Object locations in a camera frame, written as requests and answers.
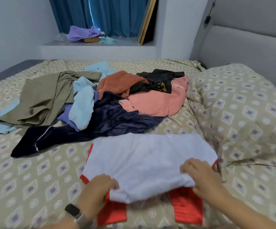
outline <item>watch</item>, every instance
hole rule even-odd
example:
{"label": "watch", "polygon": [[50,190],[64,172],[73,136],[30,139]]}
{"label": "watch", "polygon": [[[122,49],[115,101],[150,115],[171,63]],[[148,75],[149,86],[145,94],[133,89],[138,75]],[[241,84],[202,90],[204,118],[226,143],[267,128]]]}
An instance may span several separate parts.
{"label": "watch", "polygon": [[91,228],[93,221],[87,219],[87,217],[75,205],[68,204],[65,207],[65,211],[74,218],[74,221],[79,225],[80,229]]}

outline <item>pillowcase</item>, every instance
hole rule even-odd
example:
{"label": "pillowcase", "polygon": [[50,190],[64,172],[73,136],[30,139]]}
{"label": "pillowcase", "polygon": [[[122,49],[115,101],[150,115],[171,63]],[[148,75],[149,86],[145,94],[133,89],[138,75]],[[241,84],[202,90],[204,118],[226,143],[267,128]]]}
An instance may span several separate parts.
{"label": "pillowcase", "polygon": [[222,173],[235,161],[270,160],[276,166],[276,87],[270,81],[243,64],[230,64],[188,82],[186,96],[218,152]]}

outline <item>grey headboard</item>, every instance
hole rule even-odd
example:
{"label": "grey headboard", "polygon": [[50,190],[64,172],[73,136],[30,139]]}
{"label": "grey headboard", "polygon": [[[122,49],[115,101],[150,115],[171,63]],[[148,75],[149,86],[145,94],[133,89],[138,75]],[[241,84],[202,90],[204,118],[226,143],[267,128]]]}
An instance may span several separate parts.
{"label": "grey headboard", "polygon": [[209,0],[190,60],[206,68],[243,63],[276,86],[276,0]]}

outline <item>pink t-shirt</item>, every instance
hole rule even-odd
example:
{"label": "pink t-shirt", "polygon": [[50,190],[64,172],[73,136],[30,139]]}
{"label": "pink t-shirt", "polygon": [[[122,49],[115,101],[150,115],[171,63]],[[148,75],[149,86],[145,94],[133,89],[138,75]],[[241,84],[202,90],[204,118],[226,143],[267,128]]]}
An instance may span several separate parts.
{"label": "pink t-shirt", "polygon": [[186,99],[188,76],[174,79],[171,84],[171,94],[149,91],[131,95],[128,100],[120,100],[119,103],[128,112],[138,110],[140,114],[151,116],[173,116],[181,109]]}

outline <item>wall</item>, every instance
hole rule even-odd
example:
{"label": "wall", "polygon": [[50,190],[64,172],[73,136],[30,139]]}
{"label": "wall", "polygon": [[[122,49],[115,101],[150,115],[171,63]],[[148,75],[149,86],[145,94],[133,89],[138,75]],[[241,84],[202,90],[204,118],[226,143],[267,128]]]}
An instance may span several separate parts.
{"label": "wall", "polygon": [[208,0],[159,0],[156,56],[189,59]]}
{"label": "wall", "polygon": [[0,72],[41,59],[38,46],[58,33],[49,0],[0,0]]}

